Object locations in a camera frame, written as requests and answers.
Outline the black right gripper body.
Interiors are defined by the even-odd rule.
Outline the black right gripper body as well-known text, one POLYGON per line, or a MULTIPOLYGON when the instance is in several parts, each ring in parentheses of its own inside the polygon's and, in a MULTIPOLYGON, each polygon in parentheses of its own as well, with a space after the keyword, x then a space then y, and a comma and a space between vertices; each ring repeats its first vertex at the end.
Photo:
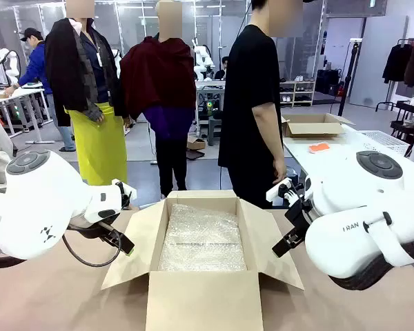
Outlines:
POLYGON ((309 229, 313 219, 311 212, 313 211, 313 204, 310 199, 299 199, 289 205, 285 214, 290 221, 293 228, 286 235, 289 239, 304 239, 307 230, 309 229))

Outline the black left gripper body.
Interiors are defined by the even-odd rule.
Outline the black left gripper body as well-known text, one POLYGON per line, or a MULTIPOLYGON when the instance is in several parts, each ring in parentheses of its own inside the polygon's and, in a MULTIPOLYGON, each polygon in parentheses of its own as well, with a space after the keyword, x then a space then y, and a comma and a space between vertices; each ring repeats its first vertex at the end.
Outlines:
POLYGON ((110 233, 113 231, 113 227, 104 222, 97 222, 92 224, 89 228, 82 228, 77 225, 68 225, 68 230, 76 231, 87 239, 101 239, 107 241, 111 239, 110 233))

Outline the person's right hand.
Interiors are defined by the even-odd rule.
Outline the person's right hand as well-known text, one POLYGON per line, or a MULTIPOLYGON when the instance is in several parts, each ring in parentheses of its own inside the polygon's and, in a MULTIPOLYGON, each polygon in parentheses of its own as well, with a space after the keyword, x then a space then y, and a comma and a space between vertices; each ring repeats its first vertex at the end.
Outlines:
POLYGON ((276 185, 286 178, 286 165, 284 158, 275 159, 273 161, 273 167, 275 170, 275 180, 273 185, 276 185))

